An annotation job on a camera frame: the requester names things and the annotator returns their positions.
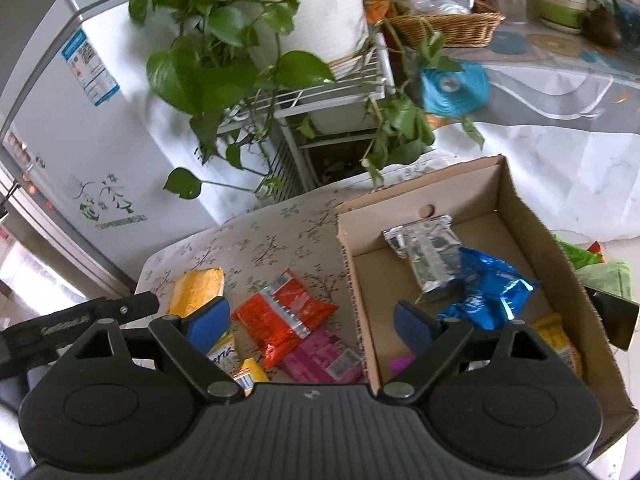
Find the white chest freezer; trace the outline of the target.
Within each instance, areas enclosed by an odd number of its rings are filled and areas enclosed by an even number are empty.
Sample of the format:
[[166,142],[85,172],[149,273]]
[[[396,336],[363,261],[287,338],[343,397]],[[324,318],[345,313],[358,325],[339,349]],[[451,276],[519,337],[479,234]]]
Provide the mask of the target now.
[[242,168],[201,162],[189,118],[156,96],[145,65],[171,18],[138,26],[129,0],[54,0],[1,95],[1,167],[15,206],[100,289],[134,289],[154,252],[257,209],[288,149],[271,133]]

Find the cardboard milk box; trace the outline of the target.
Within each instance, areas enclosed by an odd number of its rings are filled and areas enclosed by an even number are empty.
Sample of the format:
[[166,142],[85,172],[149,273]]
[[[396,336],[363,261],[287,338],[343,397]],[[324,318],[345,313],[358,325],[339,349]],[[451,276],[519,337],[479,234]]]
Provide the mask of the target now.
[[582,360],[578,375],[602,408],[594,454],[637,422],[600,316],[561,246],[518,196],[505,158],[450,166],[350,200],[336,214],[373,388],[407,352],[393,321],[401,300],[479,328],[557,314]]

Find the green white plant pot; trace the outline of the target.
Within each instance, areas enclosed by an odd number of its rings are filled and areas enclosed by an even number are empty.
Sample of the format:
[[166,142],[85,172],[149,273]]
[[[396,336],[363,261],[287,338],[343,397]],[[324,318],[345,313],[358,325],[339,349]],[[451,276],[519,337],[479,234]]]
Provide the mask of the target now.
[[580,21],[588,13],[589,0],[535,0],[540,20],[548,27],[579,35]]

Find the grey patterned table cover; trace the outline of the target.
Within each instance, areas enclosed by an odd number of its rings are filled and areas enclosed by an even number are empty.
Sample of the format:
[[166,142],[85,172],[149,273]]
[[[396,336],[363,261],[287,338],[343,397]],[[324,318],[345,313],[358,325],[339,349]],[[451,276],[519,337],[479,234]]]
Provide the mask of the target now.
[[484,49],[454,49],[488,78],[489,101],[436,148],[465,159],[503,155],[518,195],[573,240],[639,234],[639,55],[541,25],[502,25]]

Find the red orange snack packet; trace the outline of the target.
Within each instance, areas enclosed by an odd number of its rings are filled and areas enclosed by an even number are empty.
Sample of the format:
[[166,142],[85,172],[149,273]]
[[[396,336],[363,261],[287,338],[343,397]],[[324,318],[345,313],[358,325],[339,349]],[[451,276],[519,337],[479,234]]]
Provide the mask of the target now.
[[266,370],[276,367],[337,311],[314,298],[290,271],[284,271],[232,312],[256,344]]

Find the black box on floor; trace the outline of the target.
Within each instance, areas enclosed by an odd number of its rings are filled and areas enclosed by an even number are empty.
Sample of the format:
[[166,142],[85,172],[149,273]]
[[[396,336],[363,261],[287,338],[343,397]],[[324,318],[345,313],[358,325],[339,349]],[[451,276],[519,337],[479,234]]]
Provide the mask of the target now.
[[600,316],[608,342],[628,351],[639,317],[639,305],[632,300],[585,286],[585,291]]

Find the blue foil snack bag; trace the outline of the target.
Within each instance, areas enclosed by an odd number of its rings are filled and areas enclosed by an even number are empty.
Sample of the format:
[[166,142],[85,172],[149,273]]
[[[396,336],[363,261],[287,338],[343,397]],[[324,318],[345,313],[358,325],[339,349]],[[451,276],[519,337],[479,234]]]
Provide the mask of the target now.
[[509,263],[467,247],[460,248],[459,281],[463,299],[439,312],[436,320],[454,318],[479,330],[502,330],[518,318],[539,286]]

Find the silver refrigerator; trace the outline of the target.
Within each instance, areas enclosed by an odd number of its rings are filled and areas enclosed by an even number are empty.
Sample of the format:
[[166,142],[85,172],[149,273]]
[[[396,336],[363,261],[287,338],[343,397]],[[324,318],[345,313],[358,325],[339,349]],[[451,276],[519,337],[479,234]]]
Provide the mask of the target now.
[[136,282],[89,244],[14,162],[1,161],[1,301],[5,318],[51,314],[131,294]]

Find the bag of green items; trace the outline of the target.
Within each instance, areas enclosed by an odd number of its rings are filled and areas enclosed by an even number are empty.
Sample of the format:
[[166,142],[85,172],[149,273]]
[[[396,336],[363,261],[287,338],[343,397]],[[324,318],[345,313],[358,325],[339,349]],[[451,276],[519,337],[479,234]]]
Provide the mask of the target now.
[[606,260],[598,242],[593,243],[596,248],[589,249],[567,243],[556,235],[554,239],[574,266],[578,280],[584,286],[625,300],[634,300],[631,267],[626,261]]

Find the silver foil snack bag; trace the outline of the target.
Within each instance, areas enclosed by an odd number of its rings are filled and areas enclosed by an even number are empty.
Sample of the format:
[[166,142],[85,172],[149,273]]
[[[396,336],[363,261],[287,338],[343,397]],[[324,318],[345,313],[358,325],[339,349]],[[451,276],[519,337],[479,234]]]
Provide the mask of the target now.
[[442,214],[393,226],[382,237],[399,258],[408,261],[420,288],[417,302],[431,302],[459,284],[462,244]]

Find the green pothos plant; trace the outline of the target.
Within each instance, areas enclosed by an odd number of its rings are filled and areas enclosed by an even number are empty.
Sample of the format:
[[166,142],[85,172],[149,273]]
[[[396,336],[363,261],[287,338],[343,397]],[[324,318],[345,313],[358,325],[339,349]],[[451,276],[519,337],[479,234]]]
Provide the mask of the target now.
[[[167,104],[189,115],[203,162],[220,158],[243,167],[241,148],[262,145],[272,119],[257,132],[239,136],[222,152],[219,128],[226,110],[262,90],[275,98],[281,90],[333,84],[337,78],[325,62],[307,51],[278,53],[273,64],[259,68],[250,58],[258,45],[255,23],[240,8],[257,0],[129,0],[131,21],[145,23],[156,9],[171,10],[179,29],[171,46],[151,54],[146,76],[152,91]],[[276,32],[292,32],[297,0],[267,3],[260,17]]]

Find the blue ribbon roll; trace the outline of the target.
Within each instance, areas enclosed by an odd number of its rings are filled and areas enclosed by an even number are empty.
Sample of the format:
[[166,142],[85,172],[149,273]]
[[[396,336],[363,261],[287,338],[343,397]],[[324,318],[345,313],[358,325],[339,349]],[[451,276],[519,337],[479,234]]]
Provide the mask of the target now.
[[434,68],[420,71],[422,108],[439,117],[459,117],[478,110],[489,101],[489,82],[483,66],[460,62],[460,72]]

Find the floral tablecloth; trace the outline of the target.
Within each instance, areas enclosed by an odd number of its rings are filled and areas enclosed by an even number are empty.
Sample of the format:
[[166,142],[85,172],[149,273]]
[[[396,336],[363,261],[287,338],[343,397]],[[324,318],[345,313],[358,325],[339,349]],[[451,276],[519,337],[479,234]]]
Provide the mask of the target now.
[[224,296],[236,309],[290,269],[311,296],[337,306],[326,328],[358,350],[335,208],[372,191],[369,176],[357,174],[179,240],[145,261],[136,292],[155,294],[163,314],[179,278],[219,268]]

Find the white metal plant rack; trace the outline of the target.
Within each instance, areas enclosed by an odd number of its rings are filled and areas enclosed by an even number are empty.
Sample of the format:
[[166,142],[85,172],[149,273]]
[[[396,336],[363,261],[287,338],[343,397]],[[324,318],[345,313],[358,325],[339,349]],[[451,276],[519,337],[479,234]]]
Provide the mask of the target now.
[[334,66],[337,81],[300,90],[281,90],[275,98],[258,90],[226,110],[218,139],[224,151],[232,133],[255,133],[272,119],[262,145],[241,148],[243,167],[220,158],[207,164],[212,180],[256,192],[260,200],[284,200],[321,185],[311,151],[356,142],[374,127],[367,105],[392,93],[393,75],[380,34],[369,39],[353,58]]

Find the large orange snack bag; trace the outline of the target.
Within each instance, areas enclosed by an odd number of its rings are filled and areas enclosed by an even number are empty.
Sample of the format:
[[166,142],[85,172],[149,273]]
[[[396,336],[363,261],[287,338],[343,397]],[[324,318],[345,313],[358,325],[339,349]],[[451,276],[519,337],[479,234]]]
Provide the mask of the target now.
[[210,300],[224,294],[224,270],[192,271],[175,282],[167,313],[186,318]]

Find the brown teapot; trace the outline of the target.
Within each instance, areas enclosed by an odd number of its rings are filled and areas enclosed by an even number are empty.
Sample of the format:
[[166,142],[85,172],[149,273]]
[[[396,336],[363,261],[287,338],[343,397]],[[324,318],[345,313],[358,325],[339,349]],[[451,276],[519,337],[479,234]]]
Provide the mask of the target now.
[[615,16],[604,6],[594,9],[580,19],[582,36],[601,47],[617,49],[622,44],[622,33]]

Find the wicker basket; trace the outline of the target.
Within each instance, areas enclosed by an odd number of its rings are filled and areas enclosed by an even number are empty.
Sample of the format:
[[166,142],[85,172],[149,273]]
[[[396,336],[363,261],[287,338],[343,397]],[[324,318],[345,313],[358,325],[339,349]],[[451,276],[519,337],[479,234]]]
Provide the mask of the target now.
[[484,48],[505,19],[484,0],[475,3],[470,14],[410,14],[405,3],[394,3],[390,8],[390,24],[413,49],[433,32],[444,35],[447,48]]

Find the small yellow snack packet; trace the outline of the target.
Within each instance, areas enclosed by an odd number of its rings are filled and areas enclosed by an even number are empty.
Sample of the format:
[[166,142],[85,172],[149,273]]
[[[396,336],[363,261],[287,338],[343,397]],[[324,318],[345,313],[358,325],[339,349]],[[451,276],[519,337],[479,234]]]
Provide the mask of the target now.
[[570,341],[564,330],[563,320],[558,312],[538,318],[533,329],[556,352],[563,362],[579,377],[584,376],[582,355]]

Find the pink snack packet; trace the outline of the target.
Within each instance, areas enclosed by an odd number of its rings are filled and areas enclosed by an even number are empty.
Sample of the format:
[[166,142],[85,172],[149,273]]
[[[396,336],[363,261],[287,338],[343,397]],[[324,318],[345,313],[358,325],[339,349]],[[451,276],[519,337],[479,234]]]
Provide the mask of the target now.
[[288,352],[278,367],[300,384],[354,384],[363,378],[360,354],[323,327]]

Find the white blue America snack packet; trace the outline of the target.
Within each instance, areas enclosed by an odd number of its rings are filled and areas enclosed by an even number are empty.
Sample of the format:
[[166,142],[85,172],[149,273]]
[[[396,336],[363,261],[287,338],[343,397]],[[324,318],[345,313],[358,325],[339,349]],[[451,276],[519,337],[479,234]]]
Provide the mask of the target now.
[[224,333],[207,353],[209,361],[226,374],[233,376],[241,368],[242,360],[235,348],[235,338],[231,332]]

